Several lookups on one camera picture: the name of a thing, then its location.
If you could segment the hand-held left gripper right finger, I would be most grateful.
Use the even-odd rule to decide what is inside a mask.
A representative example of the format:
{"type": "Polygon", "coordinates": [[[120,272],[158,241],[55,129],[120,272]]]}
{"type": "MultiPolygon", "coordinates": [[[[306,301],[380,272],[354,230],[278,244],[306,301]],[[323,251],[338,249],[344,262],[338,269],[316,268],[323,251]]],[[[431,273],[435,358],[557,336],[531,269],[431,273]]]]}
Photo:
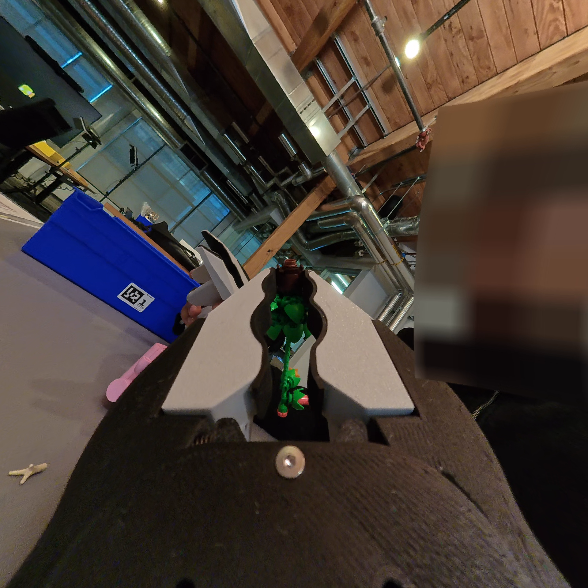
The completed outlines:
{"type": "Polygon", "coordinates": [[[415,405],[371,317],[312,270],[305,271],[311,375],[326,419],[407,416],[415,405]]]}

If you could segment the black sprinkler pipe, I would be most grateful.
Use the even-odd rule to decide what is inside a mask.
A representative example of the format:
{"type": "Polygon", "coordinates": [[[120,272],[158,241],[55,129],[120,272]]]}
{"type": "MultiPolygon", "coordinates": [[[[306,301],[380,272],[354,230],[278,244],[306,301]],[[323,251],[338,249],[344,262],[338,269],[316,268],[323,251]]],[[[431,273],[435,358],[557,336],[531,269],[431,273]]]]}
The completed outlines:
{"type": "Polygon", "coordinates": [[[393,70],[400,92],[403,95],[403,98],[408,106],[412,118],[417,126],[417,133],[421,134],[422,132],[427,130],[427,127],[424,124],[421,115],[419,114],[413,96],[408,88],[407,81],[401,70],[398,57],[394,53],[394,50],[388,40],[388,37],[386,36],[387,17],[379,14],[379,12],[376,10],[373,1],[362,2],[364,4],[364,8],[367,13],[368,19],[370,20],[371,28],[385,53],[385,56],[389,62],[390,67],[393,70]]]}

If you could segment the black monitor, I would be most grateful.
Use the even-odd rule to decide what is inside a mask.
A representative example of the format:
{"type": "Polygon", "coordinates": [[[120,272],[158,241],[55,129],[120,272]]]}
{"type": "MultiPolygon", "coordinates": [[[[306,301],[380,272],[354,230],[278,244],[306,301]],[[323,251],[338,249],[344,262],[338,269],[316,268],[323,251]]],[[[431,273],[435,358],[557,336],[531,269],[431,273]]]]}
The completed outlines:
{"type": "Polygon", "coordinates": [[[2,111],[27,107],[52,99],[70,129],[50,140],[65,146],[82,129],[75,119],[91,125],[100,118],[95,107],[84,97],[83,90],[58,64],[30,38],[23,37],[1,18],[1,107],[2,111]]]}

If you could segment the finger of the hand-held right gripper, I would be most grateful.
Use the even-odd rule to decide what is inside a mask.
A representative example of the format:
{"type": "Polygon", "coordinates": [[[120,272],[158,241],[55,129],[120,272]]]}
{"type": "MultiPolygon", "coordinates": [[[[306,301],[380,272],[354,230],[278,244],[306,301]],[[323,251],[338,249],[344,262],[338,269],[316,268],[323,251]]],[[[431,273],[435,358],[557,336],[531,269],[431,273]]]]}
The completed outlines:
{"type": "Polygon", "coordinates": [[[213,307],[232,296],[239,286],[222,258],[205,246],[196,248],[202,263],[190,271],[190,277],[200,285],[187,295],[194,306],[213,307]]]}
{"type": "Polygon", "coordinates": [[[218,255],[218,257],[220,257],[224,262],[225,267],[231,274],[237,287],[244,287],[249,282],[249,278],[246,275],[242,265],[226,247],[223,241],[218,239],[215,235],[212,234],[212,232],[207,230],[202,231],[202,237],[206,242],[208,249],[214,254],[218,255]]]}

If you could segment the beige toy branch piece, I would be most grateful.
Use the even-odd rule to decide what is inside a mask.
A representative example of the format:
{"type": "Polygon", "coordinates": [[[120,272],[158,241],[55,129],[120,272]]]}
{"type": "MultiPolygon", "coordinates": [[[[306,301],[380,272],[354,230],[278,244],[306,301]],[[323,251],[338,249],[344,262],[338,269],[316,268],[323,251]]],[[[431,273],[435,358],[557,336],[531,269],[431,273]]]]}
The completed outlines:
{"type": "Polygon", "coordinates": [[[37,465],[31,463],[30,465],[28,465],[25,468],[9,471],[8,472],[8,476],[10,476],[10,477],[18,477],[19,478],[19,484],[20,485],[23,485],[24,483],[26,483],[26,481],[28,481],[34,475],[46,471],[48,469],[48,466],[49,465],[46,462],[43,462],[43,463],[40,463],[40,464],[37,464],[37,465]]]}

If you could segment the black bag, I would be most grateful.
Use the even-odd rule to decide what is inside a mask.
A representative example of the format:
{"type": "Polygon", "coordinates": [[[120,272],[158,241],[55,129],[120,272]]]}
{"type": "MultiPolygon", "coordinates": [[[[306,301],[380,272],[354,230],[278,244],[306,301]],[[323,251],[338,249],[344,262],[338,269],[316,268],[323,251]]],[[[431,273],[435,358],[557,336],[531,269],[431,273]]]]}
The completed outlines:
{"type": "Polygon", "coordinates": [[[199,261],[196,254],[181,245],[171,234],[166,221],[145,226],[144,232],[188,272],[201,265],[201,261],[199,261]]]}

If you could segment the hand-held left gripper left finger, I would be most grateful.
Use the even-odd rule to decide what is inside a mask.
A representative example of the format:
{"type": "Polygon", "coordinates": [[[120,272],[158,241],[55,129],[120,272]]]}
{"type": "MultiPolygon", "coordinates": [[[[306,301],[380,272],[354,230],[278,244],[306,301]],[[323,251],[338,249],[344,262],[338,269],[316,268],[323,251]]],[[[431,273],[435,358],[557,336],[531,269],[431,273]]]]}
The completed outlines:
{"type": "Polygon", "coordinates": [[[258,410],[252,385],[267,359],[254,334],[254,311],[275,296],[275,269],[265,269],[203,320],[162,410],[173,416],[234,419],[246,439],[258,410]]]}

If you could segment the wooden desk with black legs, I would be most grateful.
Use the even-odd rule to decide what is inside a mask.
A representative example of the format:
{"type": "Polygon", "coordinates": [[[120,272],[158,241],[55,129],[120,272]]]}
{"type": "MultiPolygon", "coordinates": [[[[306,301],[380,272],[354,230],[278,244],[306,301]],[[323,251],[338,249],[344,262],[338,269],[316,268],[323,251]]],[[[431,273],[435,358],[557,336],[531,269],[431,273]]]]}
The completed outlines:
{"type": "Polygon", "coordinates": [[[64,158],[58,151],[49,146],[47,141],[28,145],[25,149],[34,158],[47,164],[49,166],[49,175],[55,178],[52,183],[44,187],[33,198],[33,202],[36,205],[40,205],[50,194],[53,194],[56,189],[64,185],[80,189],[84,192],[90,190],[90,193],[94,193],[90,183],[73,169],[68,159],[64,158]]]}

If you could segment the person's dark jacket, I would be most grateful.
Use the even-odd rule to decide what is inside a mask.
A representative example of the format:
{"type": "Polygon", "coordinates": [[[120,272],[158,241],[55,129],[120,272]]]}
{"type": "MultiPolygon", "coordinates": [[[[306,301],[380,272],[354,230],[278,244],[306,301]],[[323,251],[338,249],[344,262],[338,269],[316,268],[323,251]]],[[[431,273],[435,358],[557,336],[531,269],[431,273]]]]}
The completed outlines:
{"type": "Polygon", "coordinates": [[[450,383],[486,436],[538,541],[587,587],[587,410],[450,383]]]}

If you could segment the green toy brick plant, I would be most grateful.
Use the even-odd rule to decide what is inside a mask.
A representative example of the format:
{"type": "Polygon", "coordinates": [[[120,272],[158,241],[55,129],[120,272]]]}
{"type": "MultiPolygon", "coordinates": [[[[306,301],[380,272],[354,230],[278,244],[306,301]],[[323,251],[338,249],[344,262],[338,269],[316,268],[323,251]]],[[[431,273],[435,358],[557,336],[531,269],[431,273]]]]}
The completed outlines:
{"type": "Polygon", "coordinates": [[[283,339],[283,370],[280,379],[280,400],[276,413],[287,417],[289,410],[303,410],[309,406],[309,398],[297,368],[290,367],[292,346],[311,335],[307,320],[309,305],[303,297],[301,278],[304,267],[294,259],[285,259],[276,269],[276,296],[270,304],[271,326],[266,333],[272,342],[283,339]]]}

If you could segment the pink toy brick piece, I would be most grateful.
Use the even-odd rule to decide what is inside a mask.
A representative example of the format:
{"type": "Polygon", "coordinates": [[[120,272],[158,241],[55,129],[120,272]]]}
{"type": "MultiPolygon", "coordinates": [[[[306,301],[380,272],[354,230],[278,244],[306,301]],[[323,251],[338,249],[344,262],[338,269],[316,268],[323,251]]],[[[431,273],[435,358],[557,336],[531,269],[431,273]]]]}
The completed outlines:
{"type": "Polygon", "coordinates": [[[117,401],[121,394],[166,349],[167,345],[155,343],[134,364],[132,364],[122,376],[114,379],[107,387],[106,399],[110,403],[117,401]]]}

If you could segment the silver air duct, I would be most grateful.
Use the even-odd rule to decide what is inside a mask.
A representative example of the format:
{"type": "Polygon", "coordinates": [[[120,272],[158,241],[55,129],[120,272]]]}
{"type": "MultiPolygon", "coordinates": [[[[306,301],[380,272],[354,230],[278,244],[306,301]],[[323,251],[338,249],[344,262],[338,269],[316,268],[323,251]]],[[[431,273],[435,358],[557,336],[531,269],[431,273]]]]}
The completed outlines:
{"type": "Polygon", "coordinates": [[[394,291],[378,320],[398,331],[414,302],[415,280],[372,203],[342,160],[341,143],[322,108],[256,1],[201,1],[206,13],[246,66],[264,96],[310,162],[324,166],[324,178],[247,260],[254,277],[306,222],[334,189],[343,199],[325,205],[318,219],[349,216],[349,223],[394,291]]]}

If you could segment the blue plastic bin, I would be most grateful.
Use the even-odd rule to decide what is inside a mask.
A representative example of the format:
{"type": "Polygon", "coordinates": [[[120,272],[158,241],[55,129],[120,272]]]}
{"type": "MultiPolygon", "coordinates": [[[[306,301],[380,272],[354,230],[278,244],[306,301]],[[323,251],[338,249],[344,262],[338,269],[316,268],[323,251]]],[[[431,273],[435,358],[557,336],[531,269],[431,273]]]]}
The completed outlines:
{"type": "Polygon", "coordinates": [[[22,251],[171,343],[189,275],[75,188],[22,251]]]}

